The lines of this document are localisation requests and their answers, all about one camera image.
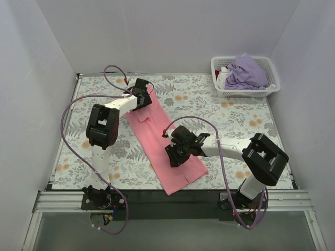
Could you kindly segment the pink t shirt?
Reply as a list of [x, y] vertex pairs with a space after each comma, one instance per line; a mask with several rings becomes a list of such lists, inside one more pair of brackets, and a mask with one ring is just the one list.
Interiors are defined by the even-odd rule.
[[136, 138], [141, 144], [154, 172], [161, 182], [166, 194], [171, 194], [185, 188], [208, 172], [208, 168], [198, 158], [191, 156], [179, 167], [171, 167], [165, 147], [169, 139], [163, 138], [163, 130], [171, 123], [161, 107], [152, 87], [148, 92], [152, 104], [125, 115]]

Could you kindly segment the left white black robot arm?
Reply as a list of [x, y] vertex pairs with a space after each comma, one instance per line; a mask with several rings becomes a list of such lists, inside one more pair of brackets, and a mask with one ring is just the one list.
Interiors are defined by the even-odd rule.
[[109, 157], [111, 146], [118, 137], [120, 118], [131, 112], [152, 104], [147, 80], [136, 78], [124, 94], [104, 105], [95, 104], [92, 108], [86, 128], [86, 137], [92, 150], [92, 166], [97, 175], [90, 185], [83, 188], [90, 201], [99, 208], [107, 208], [111, 204], [109, 195]]

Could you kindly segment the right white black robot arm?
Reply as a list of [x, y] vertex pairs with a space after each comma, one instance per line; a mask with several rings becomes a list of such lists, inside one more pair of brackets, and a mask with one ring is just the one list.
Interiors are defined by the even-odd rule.
[[162, 136], [170, 141], [165, 151], [171, 167], [184, 164], [191, 156], [223, 156], [245, 162], [251, 175], [232, 195], [238, 209], [251, 205], [266, 187], [276, 186], [289, 160], [288, 155], [262, 133], [250, 139], [217, 140], [209, 133], [195, 135], [181, 125], [164, 130]]

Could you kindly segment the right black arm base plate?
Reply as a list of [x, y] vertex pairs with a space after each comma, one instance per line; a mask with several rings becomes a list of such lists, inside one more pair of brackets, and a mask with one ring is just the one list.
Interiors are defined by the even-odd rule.
[[[260, 205], [262, 209], [265, 209], [267, 203], [266, 195], [262, 196], [261, 193], [258, 194], [253, 200], [237, 197], [235, 193], [232, 193], [231, 196], [234, 201], [235, 207], [238, 210], [258, 209]], [[226, 192], [221, 192], [219, 194], [218, 206], [224, 210], [232, 209], [231, 202]]]

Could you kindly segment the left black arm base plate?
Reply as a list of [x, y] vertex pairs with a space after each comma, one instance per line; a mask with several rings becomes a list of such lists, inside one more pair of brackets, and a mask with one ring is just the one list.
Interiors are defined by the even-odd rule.
[[92, 186], [82, 189], [82, 210], [125, 210], [125, 199], [110, 188], [95, 189]]

